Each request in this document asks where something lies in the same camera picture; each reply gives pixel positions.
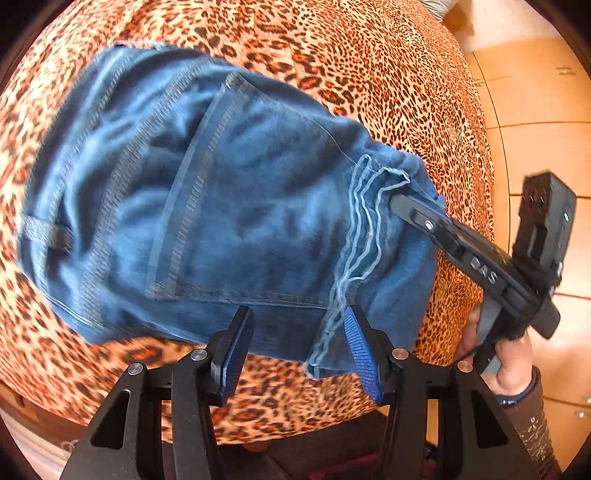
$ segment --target stitching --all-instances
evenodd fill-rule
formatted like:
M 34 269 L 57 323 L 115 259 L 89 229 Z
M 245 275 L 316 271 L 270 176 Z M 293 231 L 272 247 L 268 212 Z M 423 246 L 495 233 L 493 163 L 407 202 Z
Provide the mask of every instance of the stitching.
M 103 97 L 99 101 L 98 106 L 96 107 L 95 111 L 93 112 L 92 116 L 90 117 L 90 122 L 89 122 L 88 126 L 86 127 L 86 129 L 84 130 L 84 132 L 82 133 L 80 138 L 78 139 L 78 142 L 76 143 L 76 145 L 74 146 L 74 149 L 70 153 L 70 157 L 68 158 L 65 165 L 63 166 L 62 171 L 61 171 L 61 177 L 57 181 L 56 188 L 54 190 L 54 194 L 53 194 L 53 197 L 50 202 L 50 207 L 49 207 L 49 211 L 48 211 L 48 221 L 53 222 L 55 220 L 55 218 L 57 217 L 57 210 L 58 210 L 58 206 L 60 203 L 60 199 L 63 195 L 63 190 L 66 186 L 66 178 L 69 176 L 70 170 L 73 167 L 75 156 L 77 156 L 78 153 L 80 152 L 80 148 L 82 146 L 83 141 L 86 139 L 86 137 L 91 132 L 91 130 L 96 126 L 96 123 L 99 120 L 100 113 L 105 108 L 106 104 L 108 103 L 109 99 L 111 98 L 111 95 L 113 94 L 113 90 L 114 90 L 116 84 L 119 82 L 119 79 L 121 78 L 121 74 L 123 73 L 123 70 L 127 67 L 127 65 L 129 65 L 129 62 L 132 60 L 132 58 L 133 58 L 133 55 L 129 55 L 128 57 L 126 57 L 125 60 L 123 61 L 123 63 L 121 64 L 121 66 L 115 71 L 115 74 L 113 75 L 113 79 L 111 80 L 111 83 L 107 87 L 105 94 L 103 95 Z M 81 79 L 83 77 L 84 77 L 83 74 L 80 75 L 80 77 L 78 77 L 78 80 L 76 81 L 72 91 L 74 91 L 74 89 L 76 87 L 78 87 L 78 85 L 80 84 Z M 38 154 L 37 159 L 33 165 L 33 170 L 31 171 L 31 174 L 29 176 L 29 181 L 27 182 L 27 192 L 25 194 L 27 196 L 27 198 L 28 198 L 28 194 L 29 194 L 28 189 L 32 183 L 32 179 L 33 179 L 33 176 L 35 173 L 35 168 L 38 164 L 39 159 L 41 158 L 42 153 L 45 150 L 47 136 L 53 130 L 53 127 L 55 125 L 55 119 L 57 119 L 59 117 L 59 115 L 63 111 L 64 106 L 67 104 L 67 101 L 70 98 L 71 98 L 71 95 L 69 95 L 68 98 L 64 101 L 64 103 L 62 103 L 57 115 L 54 117 L 54 121 L 52 122 L 47 135 L 45 136 L 45 138 L 43 140 L 43 144 L 39 150 L 39 154 Z M 38 271 L 45 270 L 46 264 L 47 264 L 47 255 L 48 255 L 48 249 L 42 248 L 39 253 L 39 257 L 38 257 L 37 261 L 35 262 L 35 265 L 37 266 Z M 47 279 L 46 279 L 45 274 L 38 275 L 38 282 L 39 282 L 39 287 L 43 292 L 48 291 L 49 287 L 48 287 L 48 283 L 47 283 Z
M 30 216 L 21 219 L 21 234 L 33 241 L 40 241 L 49 248 L 65 249 L 72 251 L 72 233 L 70 229 L 45 223 Z
M 363 172 L 361 173 L 361 175 L 359 176 L 359 179 L 357 180 L 357 184 L 356 184 L 355 188 L 353 188 L 353 184 L 355 183 L 355 174 L 356 174 L 357 168 L 362 164 L 362 162 L 364 160 L 367 160 L 368 163 L 365 166 L 365 168 L 363 169 Z M 305 369 L 304 370 L 308 371 L 308 364 L 312 365 L 314 367 L 314 374 L 315 374 L 316 378 L 319 377 L 320 372 L 319 372 L 317 365 L 314 364 L 316 362 L 315 359 L 320 355 L 320 349 L 323 346 L 322 341 L 324 338 L 324 334 L 328 333 L 330 331 L 330 325 L 332 325 L 334 318 L 339 313 L 337 310 L 335 310 L 335 302 L 336 302 L 336 295 L 337 295 L 336 292 L 337 292 L 339 280 L 340 280 L 340 278 L 345 276 L 345 273 L 350 266 L 351 259 L 357 249 L 357 243 L 359 241 L 359 236 L 361 235 L 361 213 L 359 211 L 359 190 L 362 188 L 362 182 L 365 180 L 366 173 L 371 171 L 371 167 L 370 167 L 371 162 L 372 162 L 372 158 L 369 155 L 364 155 L 363 157 L 361 157 L 359 159 L 357 165 L 355 166 L 355 170 L 353 171 L 353 175 L 351 176 L 351 182 L 349 183 L 349 195 L 348 196 L 349 196 L 350 227 L 349 227 L 349 232 L 347 233 L 347 241 L 345 242 L 345 246 L 341 250 L 341 255 L 344 256 L 344 252 L 346 251 L 347 245 L 349 243 L 348 240 L 350 239 L 350 234 L 352 233 L 353 229 L 355 229 L 355 237 L 353 239 L 353 243 L 351 245 L 351 250 L 350 250 L 349 256 L 347 257 L 347 261 L 345 262 L 345 266 L 343 267 L 343 273 L 341 274 L 341 276 L 339 276 L 339 273 L 338 273 L 339 270 L 337 268 L 335 268 L 335 280 L 334 280 L 333 285 L 330 288 L 328 311 L 324 315 L 324 318 L 322 319 L 322 323 L 321 323 L 324 331 L 321 334 L 320 340 L 314 344 L 312 353 L 310 354 L 309 358 L 305 362 Z M 340 269 L 340 265 L 339 265 L 340 262 L 341 262 L 341 256 L 339 257 L 339 262 L 337 263 L 337 266 L 339 267 L 339 269 Z
M 157 287 L 161 285 L 157 281 L 157 279 L 158 271 L 160 269 L 160 257 L 162 255 L 164 241 L 166 240 L 168 234 L 168 224 L 171 221 L 173 209 L 177 203 L 177 199 L 179 195 L 181 195 L 181 188 L 186 181 L 187 173 L 189 172 L 191 165 L 193 164 L 193 157 L 195 156 L 196 146 L 197 143 L 201 140 L 204 125 L 210 122 L 213 112 L 216 110 L 216 107 L 221 101 L 224 94 L 225 86 L 222 84 L 222 86 L 216 93 L 215 97 L 211 101 L 210 105 L 207 107 L 205 115 L 203 115 L 203 118 L 200 121 L 200 125 L 199 127 L 197 127 L 196 132 L 193 135 L 193 138 L 191 139 L 189 146 L 187 147 L 187 151 L 185 152 L 185 155 L 181 162 L 181 166 L 179 167 L 178 172 L 174 177 L 173 185 L 171 186 L 170 192 L 166 198 L 166 203 L 161 214 L 161 222 L 157 227 L 158 232 L 155 235 L 154 242 L 152 244 L 152 250 L 150 252 L 150 258 L 148 259 L 148 287 L 146 291 L 146 295 L 148 296 L 148 298 L 154 299 L 157 295 L 166 293 L 157 290 Z M 168 294 L 174 295 L 174 290 L 171 290 L 170 292 L 168 292 Z
M 91 321 L 100 322 L 99 285 L 105 280 L 111 256 L 112 245 L 109 238 L 113 235 L 117 222 L 117 207 L 124 200 L 131 180 L 140 167 L 139 152 L 147 145 L 156 128 L 170 113 L 173 105 L 188 88 L 205 64 L 207 57 L 201 57 L 185 67 L 167 86 L 155 109 L 142 121 L 134 138 L 124 147 L 105 189 L 95 234 L 90 249 L 89 266 L 82 278 L 80 299 L 86 305 Z
M 74 320 L 77 320 L 80 323 L 84 323 L 85 325 L 87 325 L 89 327 L 97 328 L 100 330 L 115 330 L 115 331 L 127 332 L 127 333 L 137 333 L 136 329 L 133 329 L 130 327 L 122 327 L 120 325 L 104 325 L 102 323 L 93 322 L 92 320 L 84 318 L 80 314 L 76 313 L 68 305 L 66 305 L 62 301 L 58 300 L 57 298 L 52 297 L 49 294 L 46 294 L 46 297 L 47 297 L 47 300 L 49 300 L 52 303 L 55 303 L 56 305 L 58 305 L 59 307 L 64 309 L 66 312 L 68 312 L 68 314 L 72 315 L 72 317 L 74 317 Z
M 314 124 L 316 127 L 320 128 L 320 130 L 322 130 L 322 132 L 324 133 L 324 135 L 328 136 L 329 139 L 331 140 L 331 142 L 335 145 L 335 147 L 339 150 L 339 152 L 341 153 L 341 155 L 343 155 L 345 158 L 347 158 L 347 160 L 349 160 L 349 162 L 351 162 L 353 165 L 356 165 L 356 162 L 354 162 L 345 152 L 343 152 L 342 148 L 340 147 L 339 143 L 335 140 L 335 138 L 330 134 L 330 132 L 324 128 L 322 125 L 320 125 L 318 122 L 316 122 L 315 120 L 302 115 L 301 113 L 299 113 L 298 110 L 294 109 L 291 105 L 284 103 L 280 100 L 276 100 L 273 97 L 267 95 L 266 93 L 260 91 L 258 88 L 256 88 L 252 83 L 250 83 L 248 80 L 246 80 L 242 75 L 240 75 L 239 73 L 236 73 L 234 75 L 234 77 L 232 78 L 232 81 L 236 81 L 238 83 L 241 83 L 241 87 L 244 87 L 244 89 L 249 89 L 252 91 L 252 93 L 256 93 L 257 95 L 260 95 L 266 99 L 268 99 L 270 102 L 272 103 L 277 103 L 279 104 L 282 108 L 285 108 L 286 110 L 291 111 L 292 113 L 296 114 L 298 117 L 300 117 L 301 119 L 303 119 L 304 121 Z
M 375 180 L 385 171 L 395 174 L 395 175 L 398 175 L 400 177 L 403 177 L 404 180 L 402 180 L 394 185 L 382 187 L 378 190 L 378 193 L 376 195 L 375 205 L 374 205 L 374 209 L 376 212 L 376 233 L 374 236 L 374 225 L 373 225 L 373 222 L 371 219 L 371 214 L 366 206 L 365 196 L 366 196 L 369 188 L 375 182 Z M 347 292 L 347 289 L 349 288 L 349 286 L 353 282 L 365 280 L 371 274 L 371 272 L 375 269 L 375 267 L 378 265 L 379 260 L 382 257 L 382 247 L 381 247 L 380 241 L 379 241 L 380 236 L 381 236 L 381 224 L 382 224 L 382 215 L 379 211 L 379 204 L 381 202 L 382 195 L 384 192 L 400 188 L 400 187 L 407 185 L 409 183 L 410 183 L 410 178 L 409 178 L 408 174 L 406 172 L 404 172 L 403 170 L 399 170 L 396 168 L 389 168 L 389 167 L 381 167 L 376 173 L 374 173 L 372 175 L 372 177 L 368 180 L 368 182 L 365 184 L 365 187 L 361 191 L 361 195 L 360 195 L 361 206 L 362 206 L 363 210 L 365 211 L 365 215 L 366 215 L 368 226 L 369 226 L 369 232 L 366 236 L 366 243 L 365 243 L 365 247 L 363 249 L 363 252 L 361 253 L 360 256 L 357 257 L 353 266 L 348 268 L 348 265 L 350 265 L 350 260 L 352 260 L 353 254 L 355 253 L 356 242 L 358 241 L 359 237 L 356 235 L 355 239 L 353 240 L 354 248 L 352 248 L 352 251 L 349 255 L 348 261 L 345 265 L 345 272 L 341 276 L 341 278 L 336 286 L 336 295 L 335 295 L 336 308 L 333 303 L 329 304 L 329 310 L 325 315 L 325 319 L 323 319 L 324 328 L 323 328 L 322 336 L 321 336 L 320 340 L 314 345 L 313 352 L 310 355 L 309 360 L 306 362 L 307 364 L 314 367 L 315 377 L 319 376 L 320 371 L 319 371 L 318 365 L 328 351 L 329 341 L 331 340 L 331 338 L 335 334 L 335 331 L 337 330 L 337 328 L 343 323 L 342 310 L 346 305 L 345 294 Z M 355 210 L 356 210 L 356 213 L 358 214 L 358 218 L 359 218 L 360 212 L 359 212 L 359 208 L 358 208 L 357 198 L 356 198 L 355 205 L 356 205 Z M 369 254 L 369 251 L 371 249 L 371 243 L 374 240 L 374 238 L 375 238 L 375 245 L 377 248 L 377 253 L 376 253 L 375 259 L 372 261 L 370 266 L 366 267 L 365 271 L 361 275 L 359 275 L 357 277 L 351 277 L 353 272 L 361 264 L 361 261 L 365 257 L 367 257 L 367 255 Z
M 245 303 L 271 304 L 281 306 L 301 306 L 310 308 L 326 308 L 326 304 L 318 297 L 308 297 L 277 292 L 241 292 L 238 290 L 218 290 L 216 288 L 200 288 L 193 286 L 177 286 L 176 293 L 169 293 L 165 286 L 156 283 L 153 287 L 158 292 L 156 300 L 193 300 L 202 299 L 208 301 L 222 301 L 224 303 Z
M 195 179 L 195 183 L 191 188 L 191 193 L 189 195 L 189 199 L 187 204 L 185 205 L 185 211 L 183 214 L 183 220 L 181 221 L 181 225 L 178 228 L 176 242 L 174 244 L 173 252 L 170 258 L 170 268 L 168 270 L 168 278 L 167 278 L 167 291 L 174 292 L 178 280 L 178 273 L 181 267 L 181 260 L 183 257 L 184 249 L 187 243 L 187 238 L 189 236 L 189 232 L 194 221 L 198 218 L 199 212 L 197 209 L 199 208 L 200 204 L 198 205 L 197 202 L 202 196 L 202 191 L 205 188 L 205 184 L 207 181 L 207 175 L 211 169 L 211 163 L 213 163 L 213 153 L 217 150 L 217 146 L 219 141 L 224 133 L 224 130 L 228 126 L 228 123 L 236 111 L 236 107 L 238 104 L 238 100 L 240 99 L 239 96 L 235 96 L 232 100 L 232 103 L 224 113 L 220 124 L 218 125 L 216 132 L 213 134 L 212 140 L 209 142 L 207 146 L 207 152 L 203 156 L 202 166 L 197 174 L 197 179 Z

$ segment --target finger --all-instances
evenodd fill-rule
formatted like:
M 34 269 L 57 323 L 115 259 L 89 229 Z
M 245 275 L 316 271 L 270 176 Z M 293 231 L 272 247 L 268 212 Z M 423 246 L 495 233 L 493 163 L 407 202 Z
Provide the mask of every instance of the finger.
M 454 353 L 454 358 L 456 360 L 472 350 L 478 343 L 478 336 L 476 335 L 478 318 L 480 318 L 480 304 L 476 305 L 470 313 L 468 313 L 466 326 L 462 329 L 462 337 Z
M 526 332 L 517 340 L 501 340 L 495 345 L 495 352 L 501 361 L 496 375 L 499 388 L 504 395 L 523 392 L 531 382 L 533 351 Z
M 501 364 L 508 369 L 519 368 L 524 364 L 532 363 L 534 355 L 527 330 L 523 337 L 517 340 L 503 339 L 497 342 L 495 352 Z
M 478 320 L 480 319 L 480 307 L 481 304 L 477 304 L 472 310 L 470 310 L 470 313 L 468 314 L 468 317 L 466 318 L 466 324 L 474 324 L 476 325 L 478 323 Z
M 478 336 L 476 335 L 476 325 L 467 324 L 462 330 L 462 338 L 457 346 L 455 358 L 461 356 L 472 350 L 478 343 Z

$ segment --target human hand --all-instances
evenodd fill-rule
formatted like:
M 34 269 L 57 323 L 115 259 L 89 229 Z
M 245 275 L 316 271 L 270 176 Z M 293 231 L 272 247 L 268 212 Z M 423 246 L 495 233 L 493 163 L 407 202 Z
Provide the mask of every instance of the human hand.
M 462 339 L 457 346 L 456 359 L 478 344 L 476 324 L 479 317 L 480 305 L 477 305 L 468 314 L 466 326 L 462 330 Z M 497 342 L 495 352 L 501 361 L 501 368 L 496 375 L 482 375 L 488 388 L 495 395 L 518 395 L 525 391 L 531 383 L 534 357 L 527 330 L 523 337 L 517 340 L 503 339 Z M 465 360 L 472 363 L 473 357 L 470 356 Z

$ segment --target patterned sleeve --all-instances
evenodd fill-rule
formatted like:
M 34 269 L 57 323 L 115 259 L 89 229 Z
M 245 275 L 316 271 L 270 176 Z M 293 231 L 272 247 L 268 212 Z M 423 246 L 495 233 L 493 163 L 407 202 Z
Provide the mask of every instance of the patterned sleeve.
M 505 412 L 534 461 L 540 478 L 555 480 L 562 472 L 554 457 L 548 423 L 544 415 L 541 374 L 537 367 L 534 369 L 534 388 L 519 402 L 505 408 Z

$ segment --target metal screw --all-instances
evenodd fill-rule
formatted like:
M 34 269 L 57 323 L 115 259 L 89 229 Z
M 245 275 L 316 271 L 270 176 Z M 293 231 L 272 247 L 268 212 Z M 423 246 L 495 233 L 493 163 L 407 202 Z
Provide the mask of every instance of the metal screw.
M 207 350 L 205 348 L 198 348 L 191 352 L 191 360 L 195 360 L 199 362 L 200 360 L 205 360 L 207 358 Z
M 472 371 L 472 364 L 470 362 L 466 362 L 465 360 L 461 360 L 457 363 L 457 367 L 460 372 L 464 372 L 465 374 L 469 374 Z
M 131 364 L 129 367 L 127 367 L 127 373 L 129 375 L 137 375 L 140 374 L 143 369 L 144 366 L 142 364 Z
M 408 358 L 408 352 L 404 348 L 395 348 L 392 350 L 392 356 L 396 360 L 406 360 Z

